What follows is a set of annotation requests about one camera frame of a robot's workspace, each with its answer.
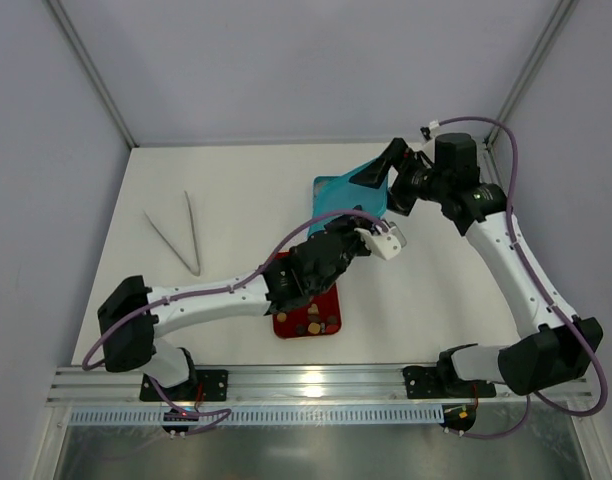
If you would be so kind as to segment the teal tin lid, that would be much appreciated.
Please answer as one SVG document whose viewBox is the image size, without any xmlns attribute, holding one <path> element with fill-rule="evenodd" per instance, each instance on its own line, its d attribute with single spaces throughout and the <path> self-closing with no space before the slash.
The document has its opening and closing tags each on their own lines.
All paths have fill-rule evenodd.
<svg viewBox="0 0 612 480">
<path fill-rule="evenodd" d="M 378 189 L 371 189 L 352 184 L 350 178 L 357 173 L 365 163 L 339 177 L 339 196 L 343 207 L 339 210 L 357 209 L 367 212 L 376 218 L 381 218 L 387 209 L 387 178 Z"/>
</svg>

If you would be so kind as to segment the silver metal tongs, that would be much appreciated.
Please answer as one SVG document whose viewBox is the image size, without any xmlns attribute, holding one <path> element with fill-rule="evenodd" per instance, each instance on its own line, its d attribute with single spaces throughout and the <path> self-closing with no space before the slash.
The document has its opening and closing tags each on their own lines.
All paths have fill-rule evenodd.
<svg viewBox="0 0 612 480">
<path fill-rule="evenodd" d="M 143 209 L 143 218 L 154 235 L 192 276 L 202 273 L 198 229 L 193 199 L 184 190 L 179 199 L 169 200 L 163 206 Z"/>
</svg>

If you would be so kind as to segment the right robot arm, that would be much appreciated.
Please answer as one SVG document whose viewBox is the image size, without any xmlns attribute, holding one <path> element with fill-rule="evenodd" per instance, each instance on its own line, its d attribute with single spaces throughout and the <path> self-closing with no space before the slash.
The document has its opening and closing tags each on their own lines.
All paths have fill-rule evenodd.
<svg viewBox="0 0 612 480">
<path fill-rule="evenodd" d="M 507 212 L 502 188 L 480 179 L 475 140 L 466 133 L 440 134 L 415 151 L 401 138 L 350 179 L 377 189 L 389 171 L 387 207 L 407 215 L 419 200 L 441 207 L 459 234 L 485 262 L 515 322 L 519 341 L 509 346 L 454 347 L 437 362 L 445 383 L 488 381 L 518 395 L 581 378 L 591 364 L 603 330 L 594 318 L 582 319 L 537 266 L 527 268 L 531 251 Z"/>
</svg>

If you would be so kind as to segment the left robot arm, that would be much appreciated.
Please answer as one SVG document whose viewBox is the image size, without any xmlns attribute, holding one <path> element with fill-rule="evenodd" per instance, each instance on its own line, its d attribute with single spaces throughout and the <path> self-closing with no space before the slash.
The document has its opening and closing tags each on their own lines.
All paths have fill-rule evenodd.
<svg viewBox="0 0 612 480">
<path fill-rule="evenodd" d="M 359 210 L 335 210 L 325 225 L 283 253 L 275 249 L 255 271 L 214 284 L 155 288 L 142 276 L 124 279 L 99 307 L 103 357 L 85 355 L 86 370 L 139 371 L 153 386 L 175 396 L 199 383 L 190 352 L 166 335 L 194 325 L 238 316 L 264 317 L 306 307 L 329 291 L 357 257 L 369 250 L 361 232 L 374 233 L 378 219 Z"/>
</svg>

